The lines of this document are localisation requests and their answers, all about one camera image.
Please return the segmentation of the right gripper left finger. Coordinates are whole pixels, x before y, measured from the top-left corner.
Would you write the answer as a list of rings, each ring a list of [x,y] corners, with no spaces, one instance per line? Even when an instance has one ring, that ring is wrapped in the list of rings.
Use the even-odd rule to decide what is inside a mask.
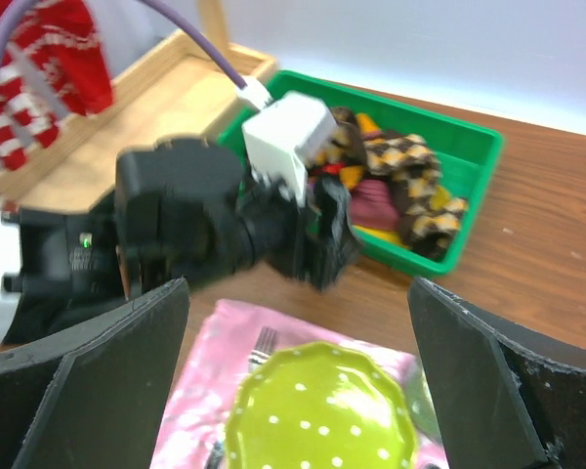
[[[175,279],[0,353],[0,468],[147,468],[188,310]]]

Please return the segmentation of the brown argyle sock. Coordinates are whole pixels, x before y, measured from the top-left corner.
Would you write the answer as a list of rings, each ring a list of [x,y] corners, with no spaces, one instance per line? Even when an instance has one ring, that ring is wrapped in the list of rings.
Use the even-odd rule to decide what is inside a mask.
[[[384,180],[398,211],[400,242],[414,253],[440,261],[462,228],[465,198],[441,184],[442,168],[423,137],[385,132],[365,140],[367,172]]]
[[[348,107],[330,109],[337,128],[323,147],[316,162],[323,164],[345,163],[367,167],[367,152],[356,115]]]

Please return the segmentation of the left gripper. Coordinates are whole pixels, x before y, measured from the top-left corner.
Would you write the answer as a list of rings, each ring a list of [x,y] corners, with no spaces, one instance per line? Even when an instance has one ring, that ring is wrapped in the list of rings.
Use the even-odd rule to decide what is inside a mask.
[[[338,176],[316,179],[313,202],[318,220],[306,236],[307,211],[285,180],[231,149],[182,137],[122,151],[114,216],[129,297],[179,277],[203,287],[263,261],[326,290],[362,244]]]

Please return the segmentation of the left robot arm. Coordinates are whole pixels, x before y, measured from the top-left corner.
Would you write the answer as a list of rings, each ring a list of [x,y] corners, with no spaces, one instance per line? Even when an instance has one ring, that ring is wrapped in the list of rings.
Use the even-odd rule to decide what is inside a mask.
[[[0,212],[0,306],[18,302],[4,340],[37,340],[175,278],[201,289],[260,263],[324,290],[360,250],[350,202],[333,175],[296,196],[195,137],[126,149],[89,210]]]

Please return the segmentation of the purple yellow striped sock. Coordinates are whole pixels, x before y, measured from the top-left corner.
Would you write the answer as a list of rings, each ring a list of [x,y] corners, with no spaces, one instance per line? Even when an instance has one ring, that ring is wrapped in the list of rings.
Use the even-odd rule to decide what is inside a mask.
[[[352,191],[350,217],[355,225],[395,232],[399,214],[392,202],[389,186],[381,180],[363,179]]]

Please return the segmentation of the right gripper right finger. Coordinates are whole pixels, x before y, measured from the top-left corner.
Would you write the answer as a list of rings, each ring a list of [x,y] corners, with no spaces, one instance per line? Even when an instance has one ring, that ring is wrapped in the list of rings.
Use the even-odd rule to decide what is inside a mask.
[[[425,278],[408,306],[452,468],[586,468],[586,350]]]

